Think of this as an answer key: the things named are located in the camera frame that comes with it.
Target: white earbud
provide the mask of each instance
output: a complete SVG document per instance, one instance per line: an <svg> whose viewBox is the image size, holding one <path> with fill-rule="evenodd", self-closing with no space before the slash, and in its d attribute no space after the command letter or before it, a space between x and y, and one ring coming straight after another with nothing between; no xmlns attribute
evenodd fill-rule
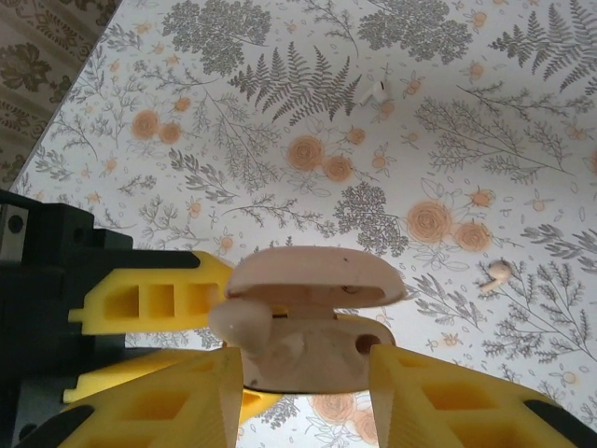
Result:
<svg viewBox="0 0 597 448"><path fill-rule="evenodd" d="M384 101L388 100L388 91L387 91L387 84L383 81L377 81L371 88L365 92L363 97L359 100L359 105L365 105L369 99L373 97L373 99L377 103L383 103Z"/></svg>
<svg viewBox="0 0 597 448"><path fill-rule="evenodd" d="M507 283L512 275L512 270L503 261L496 261L489 267L487 273L493 278L493 280L485 285L481 285L481 292L491 291L500 285Z"/></svg>
<svg viewBox="0 0 597 448"><path fill-rule="evenodd" d="M250 357L265 350L271 335L271 308L263 301L231 299L212 309L208 325L215 336Z"/></svg>

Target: open earbuds case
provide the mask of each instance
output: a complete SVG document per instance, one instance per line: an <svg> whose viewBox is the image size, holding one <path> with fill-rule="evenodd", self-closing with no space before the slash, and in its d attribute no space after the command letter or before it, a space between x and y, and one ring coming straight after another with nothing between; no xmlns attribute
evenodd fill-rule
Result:
<svg viewBox="0 0 597 448"><path fill-rule="evenodd" d="M244 386L260 392L332 394L368 388L368 355L396 344L381 323L338 308L404 300L398 271L384 260L336 247L275 247L245 259L209 315L227 345L241 348Z"/></svg>

